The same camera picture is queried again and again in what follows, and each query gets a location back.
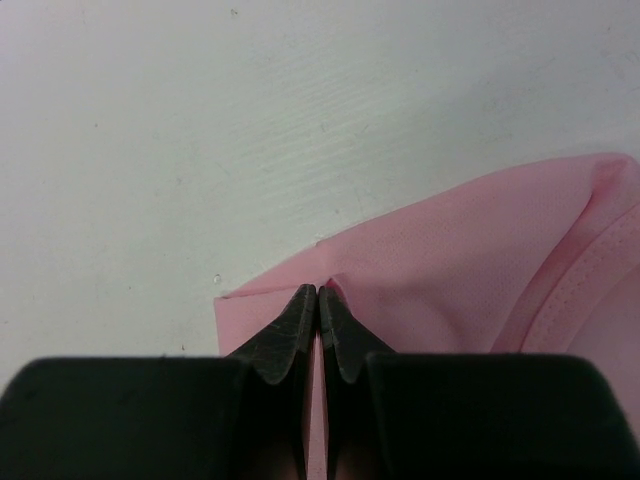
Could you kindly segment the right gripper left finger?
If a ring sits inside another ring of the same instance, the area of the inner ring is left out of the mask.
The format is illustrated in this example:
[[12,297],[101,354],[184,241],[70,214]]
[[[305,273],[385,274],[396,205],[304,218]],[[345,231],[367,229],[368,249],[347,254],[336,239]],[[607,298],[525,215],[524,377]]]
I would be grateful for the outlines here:
[[50,357],[1,398],[5,479],[303,479],[316,290],[224,357]]

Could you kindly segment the pink t shirt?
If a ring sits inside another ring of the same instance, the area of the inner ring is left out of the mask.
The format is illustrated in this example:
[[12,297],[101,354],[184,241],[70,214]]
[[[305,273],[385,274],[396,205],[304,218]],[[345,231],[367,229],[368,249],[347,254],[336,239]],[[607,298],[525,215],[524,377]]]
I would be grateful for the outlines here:
[[[302,284],[334,289],[394,351],[591,363],[639,448],[639,165],[622,154],[503,170],[317,243],[218,298],[229,353]],[[327,475],[319,301],[307,475]]]

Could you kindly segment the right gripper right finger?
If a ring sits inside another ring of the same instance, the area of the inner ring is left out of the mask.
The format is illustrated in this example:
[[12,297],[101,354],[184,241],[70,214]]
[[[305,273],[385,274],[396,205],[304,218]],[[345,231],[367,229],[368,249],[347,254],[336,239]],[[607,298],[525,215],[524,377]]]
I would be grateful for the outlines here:
[[548,354],[394,351],[319,292],[331,479],[635,479],[605,378]]

